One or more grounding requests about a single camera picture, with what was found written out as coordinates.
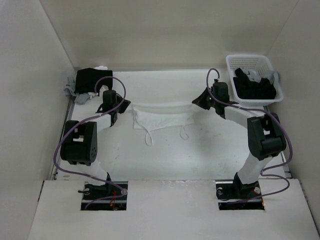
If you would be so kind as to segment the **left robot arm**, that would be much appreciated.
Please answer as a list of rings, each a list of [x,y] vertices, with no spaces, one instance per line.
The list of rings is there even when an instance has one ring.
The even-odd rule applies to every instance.
[[[115,90],[106,90],[101,96],[102,103],[94,115],[65,123],[57,153],[70,165],[90,167],[98,154],[98,128],[112,127],[118,115],[123,114],[131,104]]]

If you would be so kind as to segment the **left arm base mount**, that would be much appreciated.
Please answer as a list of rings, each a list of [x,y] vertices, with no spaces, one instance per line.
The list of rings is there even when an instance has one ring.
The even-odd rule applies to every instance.
[[[93,185],[86,183],[83,190],[78,191],[82,194],[80,205],[81,211],[126,211],[127,195],[122,197],[118,187],[110,184]]]

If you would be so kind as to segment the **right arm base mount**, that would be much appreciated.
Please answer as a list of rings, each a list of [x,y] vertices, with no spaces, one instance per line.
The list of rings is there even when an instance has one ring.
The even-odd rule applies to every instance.
[[[252,199],[261,196],[261,188],[258,181],[242,185],[232,181],[216,181],[216,197],[218,208],[221,211],[231,210],[264,210],[262,198]]]

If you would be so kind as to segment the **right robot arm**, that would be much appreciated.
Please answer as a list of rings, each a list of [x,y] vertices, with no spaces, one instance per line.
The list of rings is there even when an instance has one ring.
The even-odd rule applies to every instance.
[[[287,147],[283,131],[278,126],[278,116],[274,113],[267,114],[262,109],[245,108],[231,101],[228,85],[219,81],[211,88],[206,88],[192,104],[204,110],[213,108],[221,118],[247,130],[249,155],[242,168],[235,173],[232,183],[216,184],[217,197],[248,199],[258,196],[256,189],[263,169]]]

